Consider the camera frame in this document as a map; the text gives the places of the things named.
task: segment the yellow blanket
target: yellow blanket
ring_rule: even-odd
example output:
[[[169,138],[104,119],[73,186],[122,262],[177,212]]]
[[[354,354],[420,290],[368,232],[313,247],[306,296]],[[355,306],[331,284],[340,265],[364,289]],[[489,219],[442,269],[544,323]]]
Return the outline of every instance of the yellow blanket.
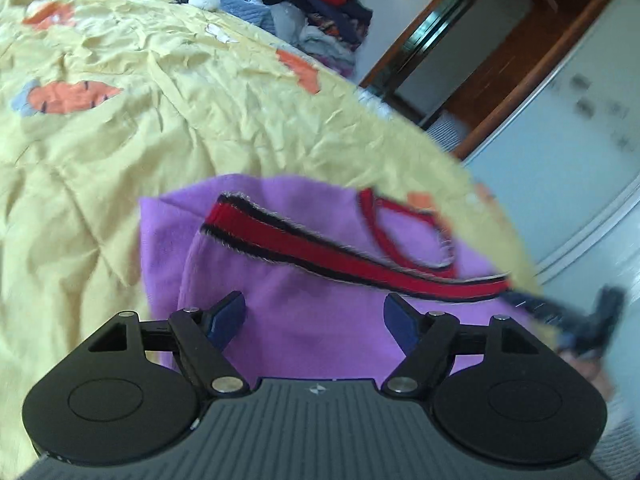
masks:
[[[140,196],[231,172],[428,192],[535,288],[455,160],[322,67],[313,93],[315,70],[294,72],[277,38],[172,0],[34,1],[0,0],[0,478],[36,459],[20,422],[30,387],[115,312],[148,318]]]

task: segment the red striped collar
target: red striped collar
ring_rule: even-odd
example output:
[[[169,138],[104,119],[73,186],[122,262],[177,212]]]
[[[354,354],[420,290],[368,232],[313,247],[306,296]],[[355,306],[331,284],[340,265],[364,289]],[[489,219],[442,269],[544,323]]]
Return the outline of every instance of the red striped collar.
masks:
[[[424,300],[482,301],[508,288],[504,275],[458,280],[375,260],[292,224],[238,195],[221,195],[202,231],[252,256],[293,264],[325,278]]]
[[[409,208],[398,202],[393,202],[388,198],[376,196],[372,188],[363,189],[358,192],[358,204],[376,243],[393,263],[403,269],[418,270],[430,276],[439,276],[440,278],[457,277],[454,267],[455,248],[453,240],[449,232],[439,224],[438,219],[433,213]],[[434,229],[438,234],[440,246],[445,255],[442,263],[430,266],[428,264],[414,262],[410,257],[402,254],[397,245],[393,243],[392,238],[380,226],[378,222],[379,209],[387,209],[411,216]]]

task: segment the purple cloth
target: purple cloth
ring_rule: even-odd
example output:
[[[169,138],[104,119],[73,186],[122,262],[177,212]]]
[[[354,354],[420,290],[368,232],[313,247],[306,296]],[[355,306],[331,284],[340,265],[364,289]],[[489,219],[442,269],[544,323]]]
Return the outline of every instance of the purple cloth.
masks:
[[[374,378],[380,384],[404,358],[383,322],[388,291],[247,256],[199,233],[222,192],[240,192],[295,224],[385,260],[361,216],[356,190],[297,176],[220,176],[141,200],[142,273],[154,316],[165,319],[187,306],[210,308],[240,290],[248,315],[225,355],[249,382],[266,376]],[[385,211],[380,212],[379,224],[405,255],[427,263],[442,260],[437,234],[423,222]],[[459,240],[454,244],[461,278],[494,274],[485,258]],[[445,310],[465,324],[488,324],[493,314],[509,314],[527,324],[526,314],[501,300],[407,300],[420,312]],[[480,360],[460,356],[454,370]]]

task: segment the white ball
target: white ball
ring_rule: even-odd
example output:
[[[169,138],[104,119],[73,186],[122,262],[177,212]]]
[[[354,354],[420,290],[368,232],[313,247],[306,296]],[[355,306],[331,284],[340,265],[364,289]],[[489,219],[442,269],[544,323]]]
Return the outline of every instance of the white ball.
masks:
[[[194,7],[211,12],[220,8],[220,0],[189,0],[189,3]]]

